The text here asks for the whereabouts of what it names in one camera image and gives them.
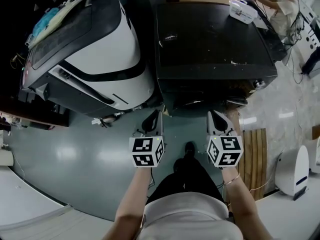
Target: tiled floor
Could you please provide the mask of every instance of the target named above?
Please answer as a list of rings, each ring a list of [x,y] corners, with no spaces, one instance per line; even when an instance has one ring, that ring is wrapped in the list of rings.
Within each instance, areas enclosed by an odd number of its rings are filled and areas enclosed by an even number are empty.
[[[294,51],[292,57],[294,71],[298,72]],[[266,128],[267,179],[280,152],[299,146],[311,137],[311,127],[320,123],[320,75],[313,79],[304,77],[301,84],[296,84],[291,59],[288,67],[281,62],[276,67],[277,79],[254,93],[248,99],[248,106],[239,111],[243,130]],[[298,82],[301,75],[295,73],[294,77]],[[129,137],[151,112],[144,109],[124,115],[108,129],[92,125],[86,116],[72,113],[69,128],[13,129],[5,141],[31,184],[80,211],[113,220],[135,170],[128,154]],[[206,135],[204,117],[165,116],[166,153],[159,167],[153,170],[155,182],[158,184],[172,173],[175,160],[183,156],[184,144],[194,141],[198,148],[196,158],[219,185],[221,172],[207,163],[203,153]],[[17,163],[14,169],[23,176]],[[267,190],[273,188],[271,181]]]

